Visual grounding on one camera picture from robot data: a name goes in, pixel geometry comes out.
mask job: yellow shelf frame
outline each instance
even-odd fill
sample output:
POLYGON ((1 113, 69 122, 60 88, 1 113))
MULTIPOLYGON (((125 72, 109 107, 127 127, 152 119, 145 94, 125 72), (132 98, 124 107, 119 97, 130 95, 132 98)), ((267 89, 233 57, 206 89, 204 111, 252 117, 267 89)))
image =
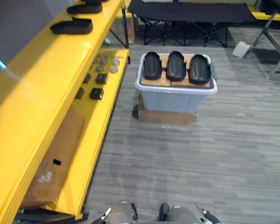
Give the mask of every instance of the yellow shelf frame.
MULTIPOLYGON (((248 5, 248 8, 252 15, 258 20, 269 20, 271 18, 270 15, 257 11, 253 5, 248 5)), ((280 14, 276 14, 273 20, 280 21, 280 14)))
POLYGON ((101 148, 108 121, 112 113, 115 98, 119 85, 126 67, 128 49, 101 49, 99 52, 113 52, 115 58, 120 58, 119 71, 115 74, 108 74, 107 84, 97 84, 95 82, 95 66, 92 66, 89 73, 92 75, 88 84, 82 84, 85 90, 82 99, 73 101, 80 114, 85 119, 84 130, 80 137, 80 142, 73 156, 69 173, 63 184, 58 201, 44 208, 66 214, 71 214, 76 219, 81 219, 81 208, 84 202, 85 194, 96 164, 98 153, 101 148), (103 88, 104 95, 102 100, 91 100, 89 93, 92 88, 103 88))
POLYGON ((103 3, 87 35, 54 35, 64 11, 0 72, 0 224, 11 223, 123 0, 103 3))

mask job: wall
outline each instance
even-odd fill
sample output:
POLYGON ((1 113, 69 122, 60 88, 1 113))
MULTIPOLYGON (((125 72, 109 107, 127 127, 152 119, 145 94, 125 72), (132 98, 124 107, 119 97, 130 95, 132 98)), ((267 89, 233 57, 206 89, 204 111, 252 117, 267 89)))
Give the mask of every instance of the wall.
POLYGON ((0 0, 0 59, 7 64, 71 0, 0 0))

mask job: cardboard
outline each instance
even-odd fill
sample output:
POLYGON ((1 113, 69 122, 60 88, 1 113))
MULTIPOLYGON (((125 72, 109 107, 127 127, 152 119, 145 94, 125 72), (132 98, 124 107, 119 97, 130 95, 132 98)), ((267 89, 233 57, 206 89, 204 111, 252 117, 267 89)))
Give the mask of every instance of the cardboard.
POLYGON ((20 208, 38 208, 58 199, 83 125, 83 117, 71 106, 51 142, 20 208))
POLYGON ((179 113, 168 111, 147 111, 144 108, 142 97, 139 97, 138 119, 149 122, 187 125, 195 117, 194 113, 179 113))

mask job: small black box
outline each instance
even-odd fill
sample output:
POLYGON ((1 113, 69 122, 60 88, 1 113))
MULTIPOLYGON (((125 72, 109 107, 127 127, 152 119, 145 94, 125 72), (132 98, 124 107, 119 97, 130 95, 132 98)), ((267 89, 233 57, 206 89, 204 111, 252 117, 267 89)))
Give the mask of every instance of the small black box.
POLYGON ((95 81, 97 82, 97 84, 107 84, 107 79, 108 79, 107 74, 98 73, 98 76, 95 79, 95 81))
POLYGON ((104 95, 104 90, 99 88, 93 88, 90 93, 90 99, 102 99, 104 95))
POLYGON ((83 80, 83 83, 87 84, 89 82, 90 78, 91 78, 90 73, 87 73, 84 80, 83 80))
POLYGON ((80 87, 76 96, 75 96, 75 99, 81 99, 83 94, 84 94, 84 89, 82 87, 80 87))

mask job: cardboard box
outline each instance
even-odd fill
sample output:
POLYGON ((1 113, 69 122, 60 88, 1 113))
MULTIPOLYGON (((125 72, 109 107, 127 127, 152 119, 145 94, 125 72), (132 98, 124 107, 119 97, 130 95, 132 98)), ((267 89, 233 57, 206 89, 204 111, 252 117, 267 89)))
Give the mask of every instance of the cardboard box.
MULTIPOLYGON (((134 28, 134 18, 131 13, 126 12, 126 24, 127 24, 127 35, 129 39, 129 44, 134 44, 136 39, 136 32, 134 28)), ((111 26, 111 30, 114 31, 118 37, 125 43, 125 32, 123 29, 122 23, 122 13, 121 10, 118 12, 116 19, 114 20, 113 25, 111 26)), ((108 32, 105 38, 105 44, 120 44, 120 42, 116 39, 116 37, 108 32)))
POLYGON ((71 106, 29 186, 21 208, 39 208, 58 199, 83 125, 83 117, 71 106))
POLYGON ((194 113, 179 113, 169 111, 147 111, 144 108, 142 97, 139 97, 138 119, 142 121, 187 125, 195 117, 194 113))

